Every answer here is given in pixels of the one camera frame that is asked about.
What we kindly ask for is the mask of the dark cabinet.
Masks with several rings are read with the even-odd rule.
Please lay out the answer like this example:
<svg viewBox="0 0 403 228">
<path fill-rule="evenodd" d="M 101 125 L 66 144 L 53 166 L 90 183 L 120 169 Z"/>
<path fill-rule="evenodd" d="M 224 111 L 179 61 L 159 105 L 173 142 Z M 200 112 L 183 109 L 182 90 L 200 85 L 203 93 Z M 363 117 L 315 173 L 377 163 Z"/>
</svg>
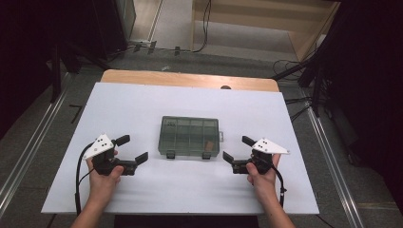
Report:
<svg viewBox="0 0 403 228">
<path fill-rule="evenodd" d="M 136 21 L 133 0 L 92 0 L 103 57 L 127 48 Z"/>
</svg>

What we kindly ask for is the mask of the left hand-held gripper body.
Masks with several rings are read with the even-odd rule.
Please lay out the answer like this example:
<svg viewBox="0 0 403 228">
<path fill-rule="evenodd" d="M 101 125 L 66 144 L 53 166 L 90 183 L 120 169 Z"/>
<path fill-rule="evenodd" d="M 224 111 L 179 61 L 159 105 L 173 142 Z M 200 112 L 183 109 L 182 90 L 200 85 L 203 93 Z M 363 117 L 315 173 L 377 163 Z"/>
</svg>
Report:
<svg viewBox="0 0 403 228">
<path fill-rule="evenodd" d="M 107 134 L 101 134 L 94 143 L 85 150 L 83 159 L 90 160 L 98 174 L 108 176 L 118 165 L 124 168 L 123 176 L 133 176 L 138 164 L 135 161 L 122 161 L 115 157 L 115 140 Z"/>
</svg>

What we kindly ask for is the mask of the metal floor rail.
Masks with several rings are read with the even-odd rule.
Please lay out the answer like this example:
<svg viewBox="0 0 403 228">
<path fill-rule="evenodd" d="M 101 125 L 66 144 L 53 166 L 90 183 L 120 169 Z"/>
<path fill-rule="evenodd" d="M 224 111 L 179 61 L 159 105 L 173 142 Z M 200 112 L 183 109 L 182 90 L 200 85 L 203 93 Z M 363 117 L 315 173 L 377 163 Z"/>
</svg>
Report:
<svg viewBox="0 0 403 228">
<path fill-rule="evenodd" d="M 56 100 L 49 104 L 41 121 L 36 126 L 33 134 L 26 143 L 22 154 L 18 158 L 16 164 L 11 169 L 11 172 L 6 179 L 4 185 L 0 189 L 0 217 L 6 212 L 12 198 L 25 176 L 33 158 L 35 157 L 42 140 L 48 133 L 48 129 L 53 123 L 56 115 L 59 112 L 70 85 L 75 80 L 76 74 L 67 73 L 62 80 L 62 89 Z"/>
<path fill-rule="evenodd" d="M 350 227 L 365 228 L 363 220 L 357 210 L 353 195 L 337 163 L 333 148 L 329 143 L 320 118 L 316 116 L 311 107 L 308 110 L 308 115 L 311 125 L 317 135 L 317 140 L 323 153 L 324 160 L 326 161 L 327 167 L 330 171 L 330 175 L 335 185 L 346 218 L 349 221 Z"/>
</svg>

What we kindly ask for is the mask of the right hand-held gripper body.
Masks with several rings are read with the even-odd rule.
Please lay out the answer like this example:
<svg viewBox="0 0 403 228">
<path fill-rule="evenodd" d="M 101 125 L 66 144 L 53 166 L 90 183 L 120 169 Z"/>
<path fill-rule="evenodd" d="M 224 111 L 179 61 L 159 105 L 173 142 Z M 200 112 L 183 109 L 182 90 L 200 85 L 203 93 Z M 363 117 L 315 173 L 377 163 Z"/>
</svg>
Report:
<svg viewBox="0 0 403 228">
<path fill-rule="evenodd" d="M 253 163 L 260 174 L 265 174 L 274 166 L 272 159 L 273 154 L 288 154 L 287 149 L 265 138 L 256 141 L 256 143 L 250 147 L 252 148 L 252 152 L 249 159 L 240 161 L 234 160 L 231 164 L 234 174 L 247 174 L 246 164 L 248 162 Z"/>
</svg>

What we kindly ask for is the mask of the light wooden shelf unit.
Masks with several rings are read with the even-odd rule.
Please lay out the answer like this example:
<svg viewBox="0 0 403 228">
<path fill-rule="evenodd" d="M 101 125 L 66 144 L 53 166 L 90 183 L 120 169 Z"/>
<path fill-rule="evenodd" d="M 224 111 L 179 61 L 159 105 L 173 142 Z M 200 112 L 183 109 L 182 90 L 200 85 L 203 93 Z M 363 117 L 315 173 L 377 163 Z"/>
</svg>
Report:
<svg viewBox="0 0 403 228">
<path fill-rule="evenodd" d="M 302 61 L 327 33 L 338 7 L 336 0 L 191 0 L 190 48 Z"/>
</svg>

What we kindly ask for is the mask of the person's left hand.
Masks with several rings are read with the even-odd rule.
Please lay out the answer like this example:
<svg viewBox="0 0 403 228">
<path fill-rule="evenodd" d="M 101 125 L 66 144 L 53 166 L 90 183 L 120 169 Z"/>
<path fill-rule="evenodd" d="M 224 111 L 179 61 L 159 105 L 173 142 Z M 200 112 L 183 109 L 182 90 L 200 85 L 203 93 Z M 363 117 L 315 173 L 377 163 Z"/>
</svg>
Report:
<svg viewBox="0 0 403 228">
<path fill-rule="evenodd" d="M 89 196 L 86 205 L 105 209 L 109 204 L 117 184 L 121 180 L 124 168 L 120 165 L 114 167 L 108 176 L 100 175 L 93 168 L 91 161 L 87 161 L 89 173 Z"/>
</svg>

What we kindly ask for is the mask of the white table board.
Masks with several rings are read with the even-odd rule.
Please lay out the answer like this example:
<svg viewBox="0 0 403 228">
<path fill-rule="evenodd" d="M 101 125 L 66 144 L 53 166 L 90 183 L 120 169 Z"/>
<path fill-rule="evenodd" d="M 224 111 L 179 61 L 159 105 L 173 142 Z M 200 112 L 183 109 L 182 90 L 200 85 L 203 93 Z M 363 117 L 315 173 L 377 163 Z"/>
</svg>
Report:
<svg viewBox="0 0 403 228">
<path fill-rule="evenodd" d="M 107 212 L 113 214 L 258 215 L 262 209 L 243 175 L 235 175 L 222 157 L 168 160 L 158 142 L 164 116 L 216 118 L 223 134 L 221 153 L 242 160 L 251 149 L 248 136 L 266 138 L 286 149 L 278 170 L 286 188 L 289 214 L 318 211 L 289 114 L 279 92 L 219 88 L 98 83 L 86 103 L 48 196 L 45 213 L 72 213 L 74 194 L 88 195 L 88 183 L 75 182 L 82 150 L 101 134 L 130 136 L 119 149 L 122 160 L 149 154 L 132 177 L 124 177 Z"/>
</svg>

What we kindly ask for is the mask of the black metal stand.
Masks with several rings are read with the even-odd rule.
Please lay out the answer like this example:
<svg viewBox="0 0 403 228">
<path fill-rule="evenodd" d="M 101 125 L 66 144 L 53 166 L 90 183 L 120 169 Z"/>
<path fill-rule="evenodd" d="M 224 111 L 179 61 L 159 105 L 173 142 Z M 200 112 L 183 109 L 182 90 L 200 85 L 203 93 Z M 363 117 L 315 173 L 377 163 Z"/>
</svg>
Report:
<svg viewBox="0 0 403 228">
<path fill-rule="evenodd" d="M 62 92 L 62 77 L 60 62 L 63 62 L 68 72 L 78 73 L 81 69 L 77 56 L 84 56 L 95 66 L 108 70 L 110 66 L 96 58 L 85 48 L 79 47 L 72 42 L 56 43 L 51 49 L 51 85 L 52 95 L 50 101 L 54 103 Z"/>
<path fill-rule="evenodd" d="M 319 117 L 319 99 L 320 91 L 325 78 L 324 71 L 324 47 L 316 48 L 311 55 L 308 56 L 302 62 L 296 62 L 296 64 L 290 68 L 286 68 L 280 73 L 275 73 L 272 80 L 279 81 L 297 71 L 303 70 L 302 74 L 297 79 L 297 83 L 300 87 L 307 87 L 310 83 L 314 83 L 313 96 L 311 100 L 311 108 L 314 111 L 315 116 Z"/>
</svg>

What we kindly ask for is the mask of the person's right hand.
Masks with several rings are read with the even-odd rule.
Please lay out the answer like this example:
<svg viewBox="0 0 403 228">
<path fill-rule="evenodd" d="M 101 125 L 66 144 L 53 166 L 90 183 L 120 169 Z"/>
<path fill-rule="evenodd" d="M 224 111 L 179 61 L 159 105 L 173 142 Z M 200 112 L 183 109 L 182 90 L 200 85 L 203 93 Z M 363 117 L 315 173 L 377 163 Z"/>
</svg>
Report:
<svg viewBox="0 0 403 228">
<path fill-rule="evenodd" d="M 248 171 L 247 180 L 254 186 L 258 201 L 261 204 L 278 202 L 276 171 L 271 168 L 265 174 L 260 174 L 257 167 L 251 162 L 246 164 L 246 168 Z"/>
</svg>

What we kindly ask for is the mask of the grey clear compartment box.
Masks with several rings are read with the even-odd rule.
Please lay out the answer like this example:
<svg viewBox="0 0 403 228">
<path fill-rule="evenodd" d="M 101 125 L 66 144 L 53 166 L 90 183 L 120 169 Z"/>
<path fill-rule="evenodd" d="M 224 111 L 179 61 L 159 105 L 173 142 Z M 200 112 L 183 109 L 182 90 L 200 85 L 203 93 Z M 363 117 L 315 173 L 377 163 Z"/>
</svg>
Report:
<svg viewBox="0 0 403 228">
<path fill-rule="evenodd" d="M 214 143 L 211 152 L 204 150 L 207 141 Z M 219 155 L 220 142 L 218 119 L 176 116 L 162 118 L 158 149 L 168 159 L 190 156 L 210 160 Z"/>
</svg>

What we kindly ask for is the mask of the person's dark clothing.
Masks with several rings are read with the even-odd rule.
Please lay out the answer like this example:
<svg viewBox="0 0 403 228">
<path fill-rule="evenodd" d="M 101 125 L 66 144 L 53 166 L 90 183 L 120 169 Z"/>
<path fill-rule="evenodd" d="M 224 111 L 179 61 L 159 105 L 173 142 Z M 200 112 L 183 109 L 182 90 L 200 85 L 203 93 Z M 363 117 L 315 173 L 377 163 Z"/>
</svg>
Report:
<svg viewBox="0 0 403 228">
<path fill-rule="evenodd" d="M 259 228 L 257 216 L 118 215 L 114 228 Z"/>
</svg>

